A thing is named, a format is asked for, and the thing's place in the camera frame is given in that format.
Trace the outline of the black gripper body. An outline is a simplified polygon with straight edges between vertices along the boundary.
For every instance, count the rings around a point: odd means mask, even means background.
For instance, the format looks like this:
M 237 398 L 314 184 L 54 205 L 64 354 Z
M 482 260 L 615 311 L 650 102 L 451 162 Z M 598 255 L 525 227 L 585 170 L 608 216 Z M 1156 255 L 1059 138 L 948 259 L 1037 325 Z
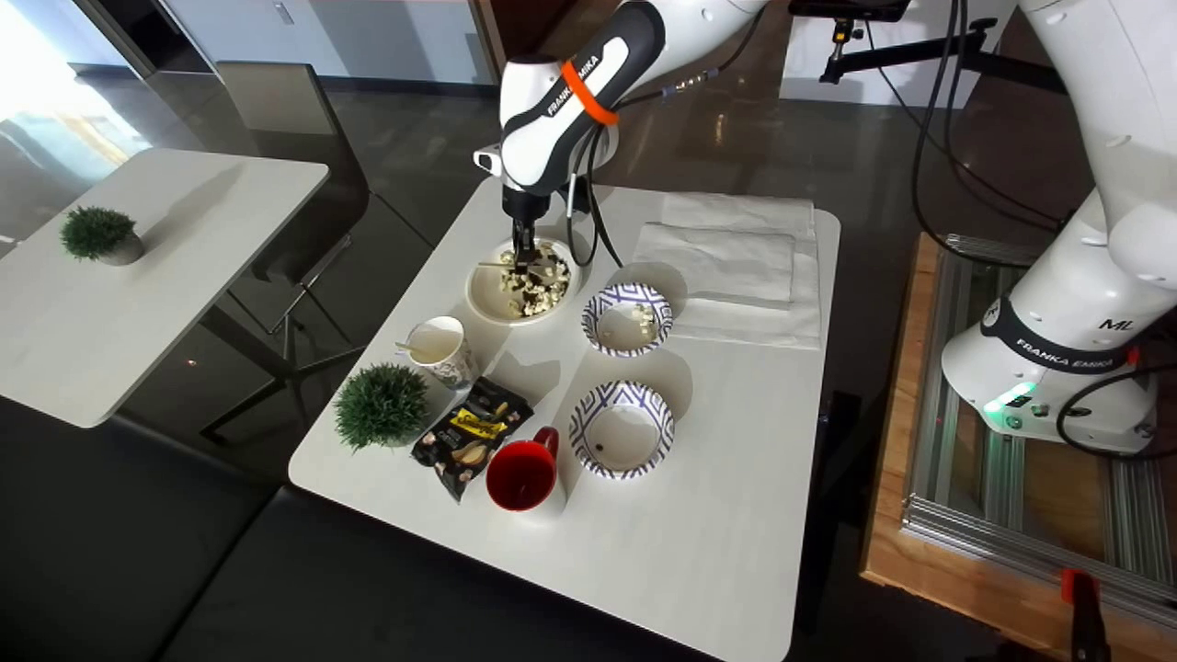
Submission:
M 528 265 L 538 259 L 538 232 L 532 223 L 547 214 L 547 200 L 543 195 L 532 195 L 532 192 L 516 192 L 506 186 L 501 195 L 501 205 L 503 214 L 510 216 L 510 246 L 516 246 L 516 259 L 521 265 Z

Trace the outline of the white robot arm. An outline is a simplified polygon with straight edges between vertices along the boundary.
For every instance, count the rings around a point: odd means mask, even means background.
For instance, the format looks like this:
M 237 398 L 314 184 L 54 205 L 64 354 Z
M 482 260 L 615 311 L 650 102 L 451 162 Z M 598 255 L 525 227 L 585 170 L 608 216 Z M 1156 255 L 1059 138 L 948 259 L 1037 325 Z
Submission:
M 575 56 L 510 65 L 501 138 L 476 167 L 501 181 L 510 238 L 575 181 L 575 151 L 638 87 L 710 56 L 770 0 L 617 0 Z M 1116 458 L 1156 452 L 1152 371 L 1138 338 L 1177 306 L 1177 0 L 1014 0 L 1059 77 L 1085 192 L 1056 238 L 943 347 L 943 380 L 976 416 Z

